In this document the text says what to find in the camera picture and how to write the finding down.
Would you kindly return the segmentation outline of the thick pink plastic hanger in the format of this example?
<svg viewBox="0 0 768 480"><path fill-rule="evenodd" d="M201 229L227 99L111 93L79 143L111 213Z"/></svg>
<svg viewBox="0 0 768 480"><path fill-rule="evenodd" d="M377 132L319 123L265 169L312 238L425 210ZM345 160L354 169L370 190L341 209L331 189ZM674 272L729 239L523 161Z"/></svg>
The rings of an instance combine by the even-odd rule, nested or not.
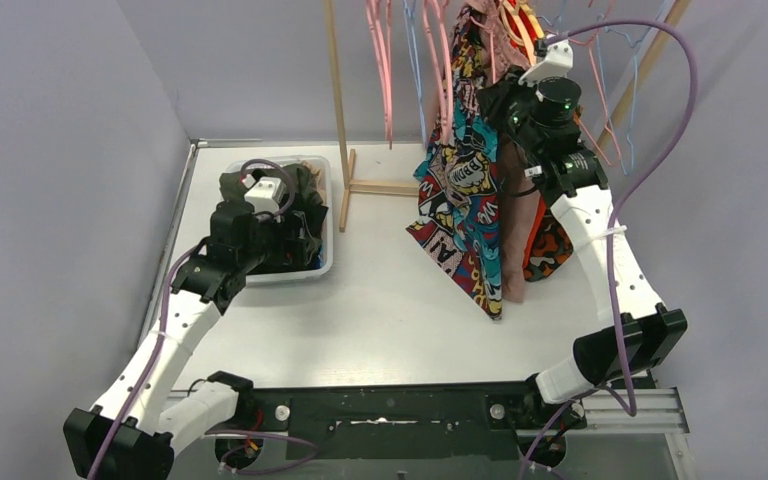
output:
<svg viewBox="0 0 768 480"><path fill-rule="evenodd" d="M452 137L454 117L453 74L450 64L450 47L445 25L447 1L424 0L422 22L428 41L431 60L436 70L436 84L439 100L440 140L446 145Z"/></svg>

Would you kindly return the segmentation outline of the comic print shorts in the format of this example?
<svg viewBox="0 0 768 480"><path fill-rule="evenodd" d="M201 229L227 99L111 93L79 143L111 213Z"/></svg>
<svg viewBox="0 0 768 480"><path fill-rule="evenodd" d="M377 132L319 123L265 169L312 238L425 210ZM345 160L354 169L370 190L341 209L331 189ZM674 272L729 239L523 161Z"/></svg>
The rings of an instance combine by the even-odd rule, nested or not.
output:
<svg viewBox="0 0 768 480"><path fill-rule="evenodd" d="M442 67L443 102L415 169L417 219L407 230L432 261L492 320L502 316L499 135L481 117L489 81L470 4L459 11Z"/></svg>

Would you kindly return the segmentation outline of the thin blue wire hanger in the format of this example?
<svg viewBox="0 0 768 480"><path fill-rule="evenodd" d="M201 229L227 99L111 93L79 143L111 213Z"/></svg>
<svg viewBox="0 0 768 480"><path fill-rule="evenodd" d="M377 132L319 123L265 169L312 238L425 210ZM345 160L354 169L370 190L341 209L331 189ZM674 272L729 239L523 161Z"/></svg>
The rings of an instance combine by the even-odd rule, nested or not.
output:
<svg viewBox="0 0 768 480"><path fill-rule="evenodd" d="M417 0L402 1L406 42L407 42L408 55L409 55L411 73L413 76L413 83L414 83L417 109L418 109L420 137L423 145L426 146L428 141L428 128L427 128L427 120L425 118L422 67L420 64L418 36L417 36L417 28L416 28L417 7L418 7Z"/></svg>

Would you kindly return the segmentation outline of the thin pink wire hanger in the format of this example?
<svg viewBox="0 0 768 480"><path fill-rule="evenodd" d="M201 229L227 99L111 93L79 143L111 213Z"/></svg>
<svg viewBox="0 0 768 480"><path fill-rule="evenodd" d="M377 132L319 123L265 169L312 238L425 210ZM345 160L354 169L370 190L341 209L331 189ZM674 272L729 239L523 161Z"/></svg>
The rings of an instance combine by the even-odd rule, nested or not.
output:
<svg viewBox="0 0 768 480"><path fill-rule="evenodd" d="M394 140L392 94L392 1L374 1L375 26L381 57L382 95L385 117L385 134L389 148Z"/></svg>

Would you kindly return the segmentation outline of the olive green shorts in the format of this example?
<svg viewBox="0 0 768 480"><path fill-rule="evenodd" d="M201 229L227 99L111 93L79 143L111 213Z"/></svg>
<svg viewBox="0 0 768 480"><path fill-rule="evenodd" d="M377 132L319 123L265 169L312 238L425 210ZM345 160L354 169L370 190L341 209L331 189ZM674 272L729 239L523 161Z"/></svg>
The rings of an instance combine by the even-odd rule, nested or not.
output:
<svg viewBox="0 0 768 480"><path fill-rule="evenodd" d="M320 171L309 162L253 159L232 164L222 173L219 190L224 201L245 202L256 213L280 216L323 206L325 197L319 183Z"/></svg>

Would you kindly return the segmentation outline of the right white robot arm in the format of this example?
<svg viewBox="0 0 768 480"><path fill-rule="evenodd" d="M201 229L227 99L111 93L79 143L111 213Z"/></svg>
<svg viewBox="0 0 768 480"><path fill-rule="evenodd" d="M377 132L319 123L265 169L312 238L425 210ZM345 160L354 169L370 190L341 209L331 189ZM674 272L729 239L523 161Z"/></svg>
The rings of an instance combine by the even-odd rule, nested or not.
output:
<svg viewBox="0 0 768 480"><path fill-rule="evenodd" d="M522 411L538 427L556 420L562 403L658 366L688 328L683 311L668 309L648 283L613 216L607 175L575 120L580 96L564 77L532 86L506 78L477 94L481 117L524 153L525 174L571 241L596 301L595 331L532 377Z"/></svg>

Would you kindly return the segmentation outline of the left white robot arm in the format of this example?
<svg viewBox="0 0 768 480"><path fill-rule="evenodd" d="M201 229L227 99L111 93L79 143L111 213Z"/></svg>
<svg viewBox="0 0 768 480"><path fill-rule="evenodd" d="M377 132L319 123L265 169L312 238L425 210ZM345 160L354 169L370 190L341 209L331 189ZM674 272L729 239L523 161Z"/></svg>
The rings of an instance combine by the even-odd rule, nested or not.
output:
<svg viewBox="0 0 768 480"><path fill-rule="evenodd" d="M213 427L259 428L251 380L219 371L172 407L165 402L205 335L256 269L303 269L319 254L327 209L257 213L223 201L209 233L173 263L159 318L126 368L89 409L75 408L63 431L84 479L165 479L182 450Z"/></svg>

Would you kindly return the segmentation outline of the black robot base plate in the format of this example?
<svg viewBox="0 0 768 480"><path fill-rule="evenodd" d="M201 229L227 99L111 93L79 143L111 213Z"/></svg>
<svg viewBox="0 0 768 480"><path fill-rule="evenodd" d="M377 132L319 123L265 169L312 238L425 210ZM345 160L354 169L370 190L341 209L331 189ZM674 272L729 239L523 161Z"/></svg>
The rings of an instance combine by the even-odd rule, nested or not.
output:
<svg viewBox="0 0 768 480"><path fill-rule="evenodd" d="M321 459L419 460L479 456L516 460L537 432L535 450L560 453L564 434L582 430L582 403L543 404L527 381L361 387L254 388L241 412L214 428L300 439L286 457L319 449Z"/></svg>

